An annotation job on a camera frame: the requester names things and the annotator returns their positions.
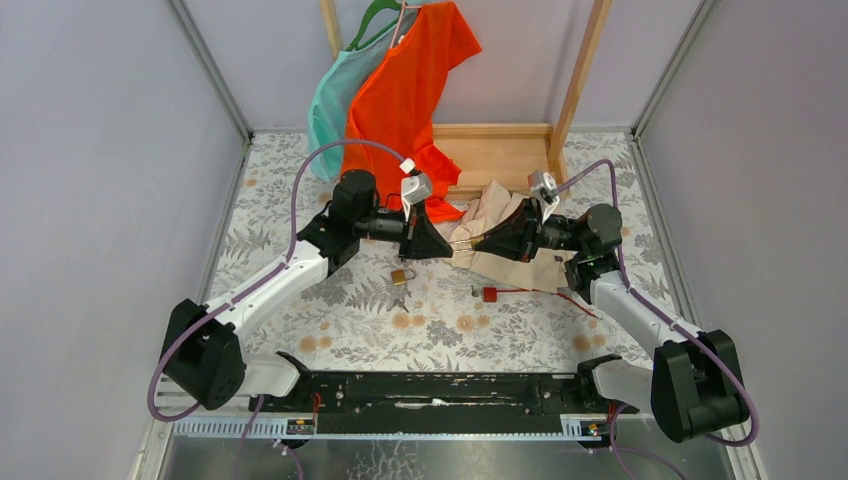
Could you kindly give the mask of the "brass padlock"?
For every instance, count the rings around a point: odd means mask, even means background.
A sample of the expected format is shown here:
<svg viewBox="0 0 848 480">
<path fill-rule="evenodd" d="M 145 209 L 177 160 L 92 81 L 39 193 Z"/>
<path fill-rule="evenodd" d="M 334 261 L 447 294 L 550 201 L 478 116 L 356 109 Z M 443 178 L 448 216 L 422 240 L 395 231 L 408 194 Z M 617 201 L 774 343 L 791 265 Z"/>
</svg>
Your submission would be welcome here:
<svg viewBox="0 0 848 480">
<path fill-rule="evenodd" d="M 406 285 L 409 281 L 414 280 L 416 278 L 416 271 L 409 268 L 393 270 L 390 273 L 390 280 L 394 286 Z"/>
<path fill-rule="evenodd" d="M 482 236 L 474 236 L 467 239 L 460 239 L 455 241 L 450 241 L 448 245 L 453 249 L 456 253 L 462 252 L 472 252 L 476 250 L 476 246 L 483 240 Z"/>
</svg>

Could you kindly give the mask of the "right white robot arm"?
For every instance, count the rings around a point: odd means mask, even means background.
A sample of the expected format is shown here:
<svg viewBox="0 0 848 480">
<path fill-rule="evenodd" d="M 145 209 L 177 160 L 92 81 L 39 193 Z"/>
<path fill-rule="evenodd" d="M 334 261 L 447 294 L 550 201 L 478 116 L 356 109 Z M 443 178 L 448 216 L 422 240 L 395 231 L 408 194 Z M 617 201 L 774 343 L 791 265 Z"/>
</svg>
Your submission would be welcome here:
<svg viewBox="0 0 848 480">
<path fill-rule="evenodd" d="M 546 216 L 525 199 L 497 226 L 471 241 L 475 252 L 528 262 L 539 250 L 572 253 L 565 263 L 568 288 L 615 320 L 652 357 L 649 368 L 607 355 L 584 361 L 573 386 L 575 402 L 597 412 L 610 401 L 651 414 L 666 437 L 681 443 L 755 422 L 733 340 L 704 331 L 653 304 L 629 281 L 618 249 L 620 211 L 590 207 L 578 218 Z"/>
</svg>

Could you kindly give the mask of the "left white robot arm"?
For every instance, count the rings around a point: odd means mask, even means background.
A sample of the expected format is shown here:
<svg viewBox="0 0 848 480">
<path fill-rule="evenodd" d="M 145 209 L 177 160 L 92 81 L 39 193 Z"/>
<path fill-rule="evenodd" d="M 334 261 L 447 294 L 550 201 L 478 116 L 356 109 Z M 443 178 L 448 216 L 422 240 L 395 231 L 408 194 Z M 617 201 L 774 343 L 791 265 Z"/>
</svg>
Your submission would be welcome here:
<svg viewBox="0 0 848 480">
<path fill-rule="evenodd" d="M 364 239 L 396 244 L 404 260 L 451 257 L 427 215 L 431 191 L 428 176 L 414 170 L 401 182 L 400 210 L 388 210 L 372 173 L 345 172 L 325 208 L 277 260 L 205 305 L 185 299 L 172 309 L 156 374 L 194 400 L 190 412 L 218 409 L 239 393 L 271 395 L 285 410 L 301 409 L 311 387 L 300 368 L 274 355 L 247 354 L 246 340 L 275 309 L 344 266 Z"/>
</svg>

